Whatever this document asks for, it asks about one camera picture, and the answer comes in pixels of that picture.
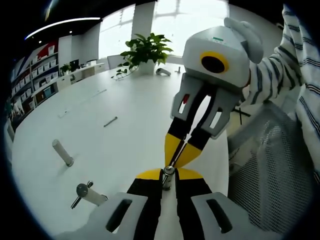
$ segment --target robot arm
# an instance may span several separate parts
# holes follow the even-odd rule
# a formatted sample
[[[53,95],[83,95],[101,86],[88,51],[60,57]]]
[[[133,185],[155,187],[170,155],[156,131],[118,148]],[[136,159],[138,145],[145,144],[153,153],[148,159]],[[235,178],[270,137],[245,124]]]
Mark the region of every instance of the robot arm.
[[[166,166],[183,167],[201,154],[209,138],[219,137],[248,82],[250,60],[258,63],[263,57],[260,37],[252,25],[230,18],[225,18],[224,25],[198,32],[186,41],[182,57],[186,73],[173,99],[173,121],[165,138]],[[208,108],[185,143],[206,96],[211,97]],[[217,112],[221,116],[211,127]]]

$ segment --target metal pin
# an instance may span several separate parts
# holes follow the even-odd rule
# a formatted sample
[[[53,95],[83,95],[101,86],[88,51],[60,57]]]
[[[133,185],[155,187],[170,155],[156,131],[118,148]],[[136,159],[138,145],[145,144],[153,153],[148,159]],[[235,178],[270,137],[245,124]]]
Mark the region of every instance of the metal pin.
[[[180,69],[181,69],[181,67],[179,67],[178,71],[175,71],[175,72],[178,73],[178,74],[181,73]]]
[[[65,148],[61,145],[58,139],[52,141],[52,147],[59,154],[62,160],[68,167],[71,167],[74,164],[74,159],[67,153]]]
[[[105,201],[108,200],[107,196],[97,193],[96,191],[88,188],[88,186],[86,186],[83,183],[80,183],[76,187],[76,193],[82,199],[87,200],[88,202],[95,204],[97,206],[100,206],[101,204],[103,204]]]
[[[88,181],[88,183],[86,184],[86,186],[87,186],[88,188],[91,188],[93,184],[94,184],[93,181]],[[81,200],[81,197],[78,196],[78,197],[75,199],[75,201],[72,203],[71,209],[74,209],[74,208],[78,205],[78,203],[80,202],[80,200]]]
[[[173,166],[166,166],[163,169],[163,180],[162,180],[162,189],[165,191],[170,190],[172,177],[175,173],[175,168]]]
[[[105,128],[106,126],[108,126],[109,124],[111,124],[113,121],[117,120],[118,117],[115,116],[114,119],[112,119],[111,121],[107,122],[105,125],[103,125],[103,127]]]

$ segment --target white table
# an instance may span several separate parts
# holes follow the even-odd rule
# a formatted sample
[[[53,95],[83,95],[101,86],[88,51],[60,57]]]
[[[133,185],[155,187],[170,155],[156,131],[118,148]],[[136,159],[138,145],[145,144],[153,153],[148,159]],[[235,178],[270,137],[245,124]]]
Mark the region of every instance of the white table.
[[[95,208],[81,200],[71,210],[78,184],[91,180],[92,189],[110,198],[126,192],[138,173],[164,167],[165,135],[182,76],[174,72],[178,65],[167,64],[167,69],[170,77],[132,74],[115,81],[111,76],[116,69],[88,77],[46,100],[19,125],[12,147],[13,176],[26,205],[49,235],[80,228]],[[193,127],[205,109],[202,104]],[[104,128],[115,116],[118,119]],[[53,149],[54,139],[74,157],[72,167]],[[210,139],[186,168],[201,173],[213,192],[227,195],[226,132]],[[163,193],[162,201],[155,239],[179,239],[179,219],[172,216],[174,188]]]

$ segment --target window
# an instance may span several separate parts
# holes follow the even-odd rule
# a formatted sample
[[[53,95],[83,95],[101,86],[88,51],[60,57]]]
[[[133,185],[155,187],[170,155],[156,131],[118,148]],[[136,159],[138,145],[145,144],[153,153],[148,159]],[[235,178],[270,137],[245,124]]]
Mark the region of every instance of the window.
[[[229,6],[225,0],[158,0],[153,15],[151,31],[170,39],[171,54],[181,57],[190,36],[224,25]]]
[[[118,55],[128,50],[125,42],[131,39],[135,5],[106,16],[100,25],[99,58]]]

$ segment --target person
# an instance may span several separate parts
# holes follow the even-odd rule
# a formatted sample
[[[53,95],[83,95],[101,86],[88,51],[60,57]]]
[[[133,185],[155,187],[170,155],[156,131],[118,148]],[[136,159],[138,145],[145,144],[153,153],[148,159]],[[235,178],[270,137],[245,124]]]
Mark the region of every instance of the person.
[[[320,174],[320,54],[298,17],[284,5],[284,29],[274,54],[259,64],[250,64],[249,91],[243,91],[241,107],[276,98],[285,89],[305,84],[298,99],[295,116],[303,138]]]

